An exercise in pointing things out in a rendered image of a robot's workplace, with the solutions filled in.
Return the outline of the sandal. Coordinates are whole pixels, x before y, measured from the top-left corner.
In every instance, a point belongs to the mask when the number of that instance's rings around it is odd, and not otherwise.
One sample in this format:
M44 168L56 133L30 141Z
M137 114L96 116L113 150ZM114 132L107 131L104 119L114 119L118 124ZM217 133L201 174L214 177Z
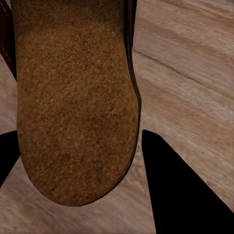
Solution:
M137 0L0 0L0 54L17 81L24 169L47 199L92 204L128 173L141 97Z

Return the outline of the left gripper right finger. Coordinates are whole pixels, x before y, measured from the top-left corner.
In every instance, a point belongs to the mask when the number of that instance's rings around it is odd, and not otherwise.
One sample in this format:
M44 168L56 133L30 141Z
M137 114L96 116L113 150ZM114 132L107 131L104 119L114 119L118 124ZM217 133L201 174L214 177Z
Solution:
M158 134L142 131L156 234L234 234L234 213Z

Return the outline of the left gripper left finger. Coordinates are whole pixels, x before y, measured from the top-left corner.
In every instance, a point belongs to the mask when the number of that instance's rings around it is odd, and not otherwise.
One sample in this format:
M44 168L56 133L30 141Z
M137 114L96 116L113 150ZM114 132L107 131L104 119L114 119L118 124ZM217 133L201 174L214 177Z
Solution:
M0 135L0 187L20 156L17 130Z

